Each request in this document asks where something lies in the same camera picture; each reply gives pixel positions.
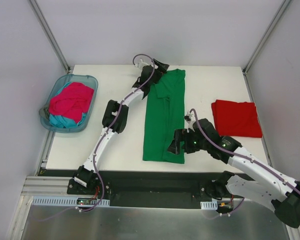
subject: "green shirt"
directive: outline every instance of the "green shirt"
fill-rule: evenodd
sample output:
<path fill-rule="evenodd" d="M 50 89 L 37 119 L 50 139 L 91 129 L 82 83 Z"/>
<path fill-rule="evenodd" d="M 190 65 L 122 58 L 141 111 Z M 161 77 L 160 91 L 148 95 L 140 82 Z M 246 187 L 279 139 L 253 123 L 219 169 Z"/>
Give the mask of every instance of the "green shirt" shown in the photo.
<path fill-rule="evenodd" d="M 147 97 L 143 160 L 184 164 L 184 151 L 175 155 L 167 151 L 176 129 L 185 128 L 186 71 L 168 71 L 151 85 Z"/>

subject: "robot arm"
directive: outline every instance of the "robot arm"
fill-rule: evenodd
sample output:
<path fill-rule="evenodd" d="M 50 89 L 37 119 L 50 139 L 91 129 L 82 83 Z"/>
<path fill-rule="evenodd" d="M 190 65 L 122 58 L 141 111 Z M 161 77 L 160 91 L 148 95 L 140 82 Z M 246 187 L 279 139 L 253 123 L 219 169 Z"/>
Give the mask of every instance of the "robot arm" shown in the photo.
<path fill-rule="evenodd" d="M 182 149 L 185 153 L 205 150 L 214 159 L 241 170 L 253 179 L 246 180 L 225 171 L 205 188 L 209 195 L 222 198 L 232 194 L 248 198 L 273 211 L 288 226 L 299 227 L 300 181 L 264 164 L 232 137 L 220 136 L 207 119 L 192 121 L 190 114 L 184 118 L 189 123 L 188 129 L 175 130 L 169 152 L 179 154 L 181 142 L 184 142 Z"/>
<path fill-rule="evenodd" d="M 132 85 L 131 91 L 120 102 L 110 100 L 106 106 L 102 118 L 103 128 L 91 154 L 84 164 L 78 168 L 73 175 L 73 180 L 79 184 L 76 186 L 83 193 L 95 192 L 98 174 L 96 169 L 100 169 L 100 158 L 108 143 L 118 134 L 122 133 L 126 127 L 129 107 L 135 102 L 143 100 L 150 92 L 152 84 L 158 83 L 160 78 L 167 72 L 169 65 L 152 59 L 153 66 L 145 63 L 142 59 L 135 66 L 142 70 L 141 76 Z"/>

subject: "teal cloth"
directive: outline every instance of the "teal cloth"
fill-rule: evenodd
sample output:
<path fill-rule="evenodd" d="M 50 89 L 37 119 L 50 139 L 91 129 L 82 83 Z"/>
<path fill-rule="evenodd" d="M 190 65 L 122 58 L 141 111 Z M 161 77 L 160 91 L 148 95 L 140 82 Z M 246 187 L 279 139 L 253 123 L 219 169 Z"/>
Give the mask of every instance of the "teal cloth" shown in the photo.
<path fill-rule="evenodd" d="M 67 86 L 69 86 L 72 82 L 68 82 L 66 83 L 57 93 L 56 93 L 56 96 L 62 92 L 62 90 L 64 88 L 66 88 Z M 86 119 L 86 116 L 87 114 L 86 113 L 82 113 L 82 118 L 81 118 L 81 121 L 79 121 L 78 123 L 76 123 L 73 119 L 71 118 L 67 118 L 67 117 L 64 117 L 62 115 L 52 115 L 50 114 L 50 117 L 49 117 L 49 121 L 50 121 L 50 124 L 54 127 L 57 127 L 57 128 L 64 128 L 64 129 L 71 129 L 71 128 L 76 128 L 78 127 L 79 125 L 81 125 L 85 119 Z"/>

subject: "white cable clip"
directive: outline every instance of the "white cable clip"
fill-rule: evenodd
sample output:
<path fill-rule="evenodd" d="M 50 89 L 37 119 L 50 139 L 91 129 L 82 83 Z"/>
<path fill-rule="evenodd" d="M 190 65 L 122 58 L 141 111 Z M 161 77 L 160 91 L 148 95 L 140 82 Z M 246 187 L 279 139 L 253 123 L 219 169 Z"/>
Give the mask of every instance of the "white cable clip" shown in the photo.
<path fill-rule="evenodd" d="M 144 66 L 148 66 L 149 64 L 144 62 L 142 58 L 139 59 L 138 63 L 134 64 L 134 66 L 142 71 Z"/>
<path fill-rule="evenodd" d="M 254 161 L 256 160 L 254 156 L 251 156 L 250 159 L 251 159 L 251 160 L 250 160 L 250 163 L 252 163 L 252 164 L 253 164 Z"/>
<path fill-rule="evenodd" d="M 189 110 L 186 112 L 186 116 L 188 116 L 190 118 L 190 120 L 192 119 L 192 117 L 194 116 L 193 113 L 190 113 Z"/>

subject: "metal floor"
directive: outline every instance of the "metal floor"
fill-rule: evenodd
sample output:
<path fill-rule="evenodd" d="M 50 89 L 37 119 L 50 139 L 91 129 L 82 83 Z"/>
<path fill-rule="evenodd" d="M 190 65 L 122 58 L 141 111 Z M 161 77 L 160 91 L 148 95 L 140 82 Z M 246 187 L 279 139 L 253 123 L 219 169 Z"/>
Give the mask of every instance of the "metal floor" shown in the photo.
<path fill-rule="evenodd" d="M 31 206 L 47 218 L 64 207 Z M 97 207 L 70 209 L 43 222 L 28 216 L 23 240 L 288 240 L 286 226 L 267 208 L 245 201 L 231 217 L 207 218 L 215 211 L 196 209 Z"/>

